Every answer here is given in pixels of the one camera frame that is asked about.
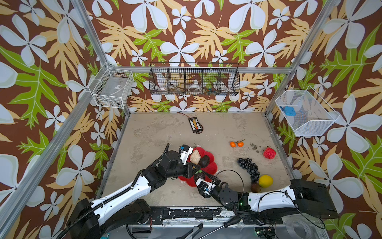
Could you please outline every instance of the black wire basket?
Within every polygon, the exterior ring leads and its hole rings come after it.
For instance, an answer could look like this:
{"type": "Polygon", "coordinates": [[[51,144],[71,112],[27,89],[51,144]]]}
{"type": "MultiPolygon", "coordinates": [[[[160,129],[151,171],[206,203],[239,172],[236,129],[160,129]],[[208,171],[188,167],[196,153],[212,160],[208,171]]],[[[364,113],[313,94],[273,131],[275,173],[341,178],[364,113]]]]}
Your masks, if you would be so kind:
{"type": "Polygon", "coordinates": [[[172,67],[175,63],[150,63],[150,92],[155,94],[237,95],[240,75],[238,63],[198,63],[195,67],[172,67]]]}

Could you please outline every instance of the floral backdrop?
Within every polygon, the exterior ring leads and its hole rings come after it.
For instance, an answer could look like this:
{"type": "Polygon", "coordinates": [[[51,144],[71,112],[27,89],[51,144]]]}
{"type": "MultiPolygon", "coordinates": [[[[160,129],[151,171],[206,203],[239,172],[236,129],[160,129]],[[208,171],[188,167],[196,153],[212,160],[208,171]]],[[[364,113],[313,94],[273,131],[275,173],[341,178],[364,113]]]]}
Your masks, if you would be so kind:
{"type": "MultiPolygon", "coordinates": [[[[212,62],[288,67],[323,2],[92,0],[84,4],[112,65],[212,62]]],[[[152,96],[148,74],[135,73],[128,105],[135,112],[264,111],[283,77],[241,74],[236,96],[152,96]]]]}
{"type": "Polygon", "coordinates": [[[324,221],[334,239],[382,235],[381,15],[380,0],[341,1],[289,83],[313,87],[340,114],[323,136],[295,137],[277,107],[269,115],[294,173],[329,188],[340,214],[324,221]]]}
{"type": "MultiPolygon", "coordinates": [[[[69,0],[0,0],[0,209],[38,162],[98,72],[69,0]]],[[[124,121],[88,106],[7,239],[55,238],[96,195],[124,121]]]]}

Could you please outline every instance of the wire basket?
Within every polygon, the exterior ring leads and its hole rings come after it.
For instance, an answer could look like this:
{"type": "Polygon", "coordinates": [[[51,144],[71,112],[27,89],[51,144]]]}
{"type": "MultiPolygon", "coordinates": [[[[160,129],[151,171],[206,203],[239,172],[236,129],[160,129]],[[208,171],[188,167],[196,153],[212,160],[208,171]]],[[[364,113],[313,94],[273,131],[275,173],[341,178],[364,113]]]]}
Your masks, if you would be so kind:
{"type": "Polygon", "coordinates": [[[307,90],[287,90],[276,104],[286,118],[296,137],[322,136],[338,119],[339,114],[318,93],[321,102],[325,102],[332,111],[329,113],[307,90]],[[295,115],[286,113],[286,107],[292,107],[295,115]]]}
{"type": "Polygon", "coordinates": [[[150,63],[149,81],[152,95],[237,95],[239,93],[238,64],[235,67],[232,67],[232,64],[229,64],[229,67],[222,67],[222,64],[213,66],[211,63],[205,63],[206,66],[199,67],[163,66],[163,63],[158,62],[155,64],[160,66],[150,63]]]}
{"type": "Polygon", "coordinates": [[[98,106],[123,109],[127,101],[128,93],[134,82],[133,73],[128,70],[115,68],[106,69],[101,77],[95,80],[99,82],[92,91],[92,96],[98,106]]]}

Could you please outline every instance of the screwdriver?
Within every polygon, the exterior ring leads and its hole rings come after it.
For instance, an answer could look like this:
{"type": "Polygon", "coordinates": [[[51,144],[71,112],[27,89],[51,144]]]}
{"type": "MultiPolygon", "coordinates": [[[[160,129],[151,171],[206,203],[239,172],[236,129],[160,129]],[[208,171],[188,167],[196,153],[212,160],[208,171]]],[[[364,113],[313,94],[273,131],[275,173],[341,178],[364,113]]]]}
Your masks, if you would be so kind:
{"type": "Polygon", "coordinates": [[[214,232],[216,232],[216,231],[219,230],[219,229],[227,228],[227,227],[229,227],[229,226],[231,226],[231,225],[237,224],[237,223],[240,222],[240,220],[241,220],[240,217],[235,216],[235,217],[231,218],[228,222],[224,223],[223,226],[221,226],[221,227],[219,227],[218,229],[216,229],[216,230],[214,230],[214,231],[208,233],[207,235],[202,236],[202,237],[199,238],[199,239],[205,238],[205,237],[208,236],[209,234],[214,233],[214,232]]]}

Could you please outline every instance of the battery pack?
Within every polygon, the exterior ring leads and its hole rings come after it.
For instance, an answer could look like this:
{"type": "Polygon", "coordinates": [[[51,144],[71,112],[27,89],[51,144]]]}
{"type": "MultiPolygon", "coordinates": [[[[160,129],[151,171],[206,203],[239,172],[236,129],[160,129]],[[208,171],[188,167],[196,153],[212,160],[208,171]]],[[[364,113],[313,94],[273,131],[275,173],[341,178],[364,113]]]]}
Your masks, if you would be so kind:
{"type": "Polygon", "coordinates": [[[199,122],[196,117],[188,119],[192,128],[192,132],[200,133],[203,129],[200,127],[199,122]]]}

